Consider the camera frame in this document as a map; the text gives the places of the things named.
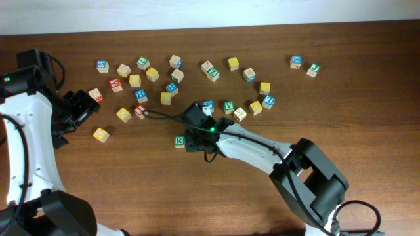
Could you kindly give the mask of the green R block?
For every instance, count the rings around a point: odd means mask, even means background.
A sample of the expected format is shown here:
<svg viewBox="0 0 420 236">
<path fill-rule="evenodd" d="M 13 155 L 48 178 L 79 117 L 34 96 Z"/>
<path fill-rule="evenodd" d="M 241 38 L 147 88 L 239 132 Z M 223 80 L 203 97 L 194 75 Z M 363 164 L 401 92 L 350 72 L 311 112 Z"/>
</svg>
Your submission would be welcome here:
<svg viewBox="0 0 420 236">
<path fill-rule="evenodd" d="M 184 136 L 175 136 L 174 137 L 174 147 L 175 148 L 185 148 L 186 140 Z"/>
</svg>

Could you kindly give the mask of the yellow S block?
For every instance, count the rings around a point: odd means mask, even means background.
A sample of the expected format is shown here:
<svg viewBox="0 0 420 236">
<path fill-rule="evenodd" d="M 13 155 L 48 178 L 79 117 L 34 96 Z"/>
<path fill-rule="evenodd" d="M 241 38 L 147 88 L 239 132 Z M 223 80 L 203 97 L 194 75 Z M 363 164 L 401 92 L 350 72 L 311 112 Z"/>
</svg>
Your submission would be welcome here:
<svg viewBox="0 0 420 236">
<path fill-rule="evenodd" d="M 159 73 L 153 67 L 150 67 L 146 70 L 146 76 L 152 82 L 155 82 L 159 78 Z"/>
</svg>

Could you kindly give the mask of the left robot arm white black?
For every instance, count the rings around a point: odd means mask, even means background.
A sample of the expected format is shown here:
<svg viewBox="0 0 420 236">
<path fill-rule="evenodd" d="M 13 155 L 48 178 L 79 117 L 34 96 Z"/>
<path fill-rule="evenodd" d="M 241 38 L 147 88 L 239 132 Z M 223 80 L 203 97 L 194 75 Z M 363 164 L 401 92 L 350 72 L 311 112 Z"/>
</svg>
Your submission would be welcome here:
<svg viewBox="0 0 420 236">
<path fill-rule="evenodd" d="M 7 208 L 2 235 L 126 235 L 97 222 L 91 205 L 66 192 L 55 150 L 68 144 L 100 104 L 83 90 L 61 96 L 58 60 L 32 49 L 16 56 L 18 68 L 1 76 L 1 121 L 9 151 Z"/>
</svg>

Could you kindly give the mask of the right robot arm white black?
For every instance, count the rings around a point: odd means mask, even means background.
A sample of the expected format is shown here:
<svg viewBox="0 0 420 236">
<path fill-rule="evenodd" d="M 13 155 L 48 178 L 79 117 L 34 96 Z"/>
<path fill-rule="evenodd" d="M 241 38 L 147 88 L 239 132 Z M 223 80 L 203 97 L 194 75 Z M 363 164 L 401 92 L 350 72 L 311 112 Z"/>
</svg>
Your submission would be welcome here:
<svg viewBox="0 0 420 236">
<path fill-rule="evenodd" d="M 349 183 L 314 142 L 270 140 L 231 119 L 214 120 L 197 102 L 180 119 L 188 126 L 187 151 L 238 159 L 265 172 L 289 209 L 306 224 L 307 235 L 330 234 L 332 213 L 343 203 Z"/>
</svg>

